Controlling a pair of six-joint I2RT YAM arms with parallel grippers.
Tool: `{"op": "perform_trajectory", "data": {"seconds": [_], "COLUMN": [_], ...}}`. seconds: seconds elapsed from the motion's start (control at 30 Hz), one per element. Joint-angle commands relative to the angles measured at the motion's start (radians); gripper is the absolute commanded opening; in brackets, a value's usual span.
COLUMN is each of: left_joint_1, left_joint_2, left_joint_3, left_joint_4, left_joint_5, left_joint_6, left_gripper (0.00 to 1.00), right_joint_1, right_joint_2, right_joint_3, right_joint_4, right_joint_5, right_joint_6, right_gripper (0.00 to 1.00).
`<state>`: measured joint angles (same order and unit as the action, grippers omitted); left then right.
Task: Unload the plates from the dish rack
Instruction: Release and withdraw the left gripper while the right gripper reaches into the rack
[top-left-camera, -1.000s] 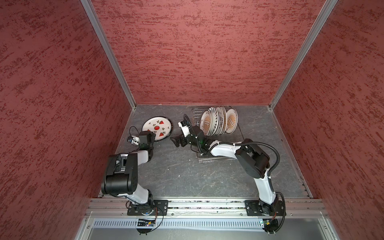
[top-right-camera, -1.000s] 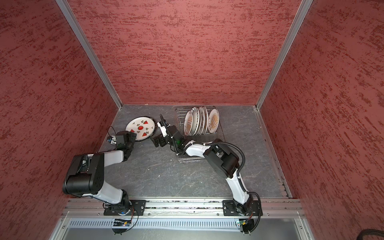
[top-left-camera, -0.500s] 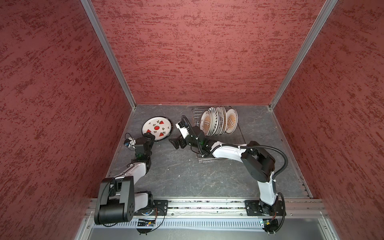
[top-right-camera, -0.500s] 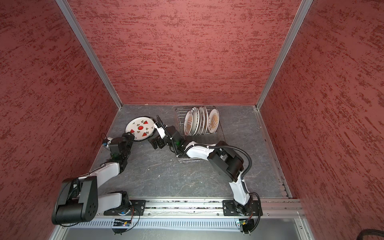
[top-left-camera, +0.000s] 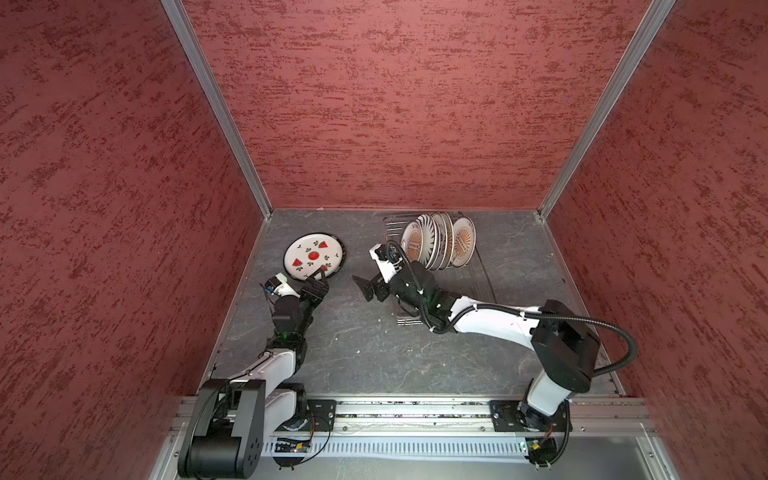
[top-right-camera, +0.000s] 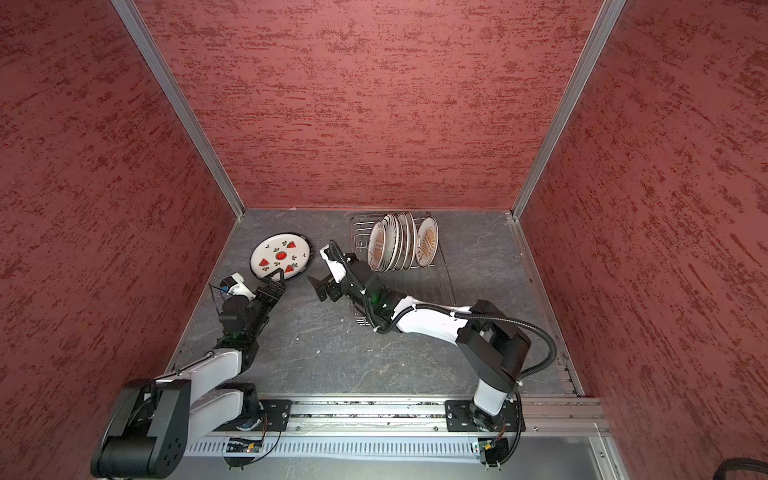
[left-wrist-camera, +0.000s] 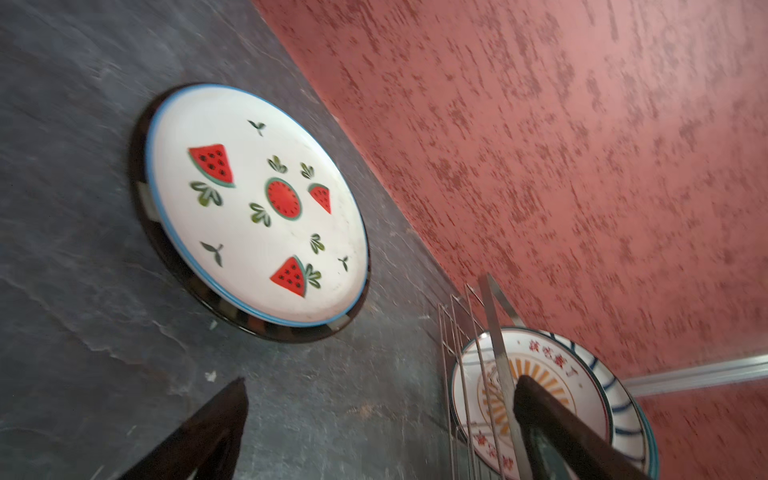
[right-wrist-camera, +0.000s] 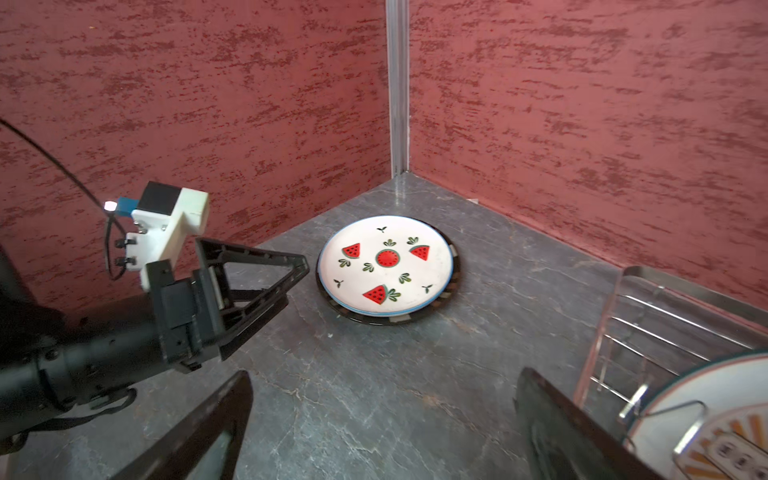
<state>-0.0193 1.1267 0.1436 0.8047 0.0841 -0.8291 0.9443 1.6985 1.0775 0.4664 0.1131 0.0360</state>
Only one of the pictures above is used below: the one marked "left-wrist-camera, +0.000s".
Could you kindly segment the white watermelon pattern plate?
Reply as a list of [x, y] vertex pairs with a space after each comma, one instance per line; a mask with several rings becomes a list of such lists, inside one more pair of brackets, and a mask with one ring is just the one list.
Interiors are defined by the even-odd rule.
[[183, 87], [152, 114], [146, 180], [191, 270], [238, 310], [290, 327], [352, 313], [370, 276], [360, 208], [297, 121], [246, 91]]

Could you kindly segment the brown rimmed cream plate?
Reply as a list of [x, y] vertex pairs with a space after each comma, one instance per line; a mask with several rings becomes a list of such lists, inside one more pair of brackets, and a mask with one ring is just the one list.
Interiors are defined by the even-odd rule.
[[150, 243], [165, 266], [181, 285], [202, 305], [222, 320], [257, 338], [279, 343], [309, 343], [329, 338], [351, 324], [361, 311], [368, 295], [371, 282], [371, 261], [366, 261], [363, 284], [354, 302], [332, 321], [317, 326], [289, 326], [268, 320], [263, 314], [251, 314], [226, 299], [214, 288], [205, 284], [202, 275], [190, 267], [184, 256], [178, 252], [171, 236], [162, 228], [159, 210], [152, 198], [149, 174], [146, 172], [148, 161], [147, 140], [151, 124], [170, 99], [179, 93], [187, 93], [201, 82], [182, 84], [158, 95], [142, 112], [130, 140], [128, 154], [128, 178], [131, 183], [131, 195], [137, 218], [139, 219]]

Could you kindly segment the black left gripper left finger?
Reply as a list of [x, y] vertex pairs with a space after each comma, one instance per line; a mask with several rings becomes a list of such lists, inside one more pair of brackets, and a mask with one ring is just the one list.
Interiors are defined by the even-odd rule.
[[245, 380], [230, 382], [121, 477], [231, 479], [249, 410]]

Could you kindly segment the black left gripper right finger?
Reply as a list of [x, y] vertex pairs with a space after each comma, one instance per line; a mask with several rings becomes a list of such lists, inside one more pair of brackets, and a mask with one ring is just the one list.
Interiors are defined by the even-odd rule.
[[530, 376], [517, 381], [514, 415], [532, 479], [647, 477]]

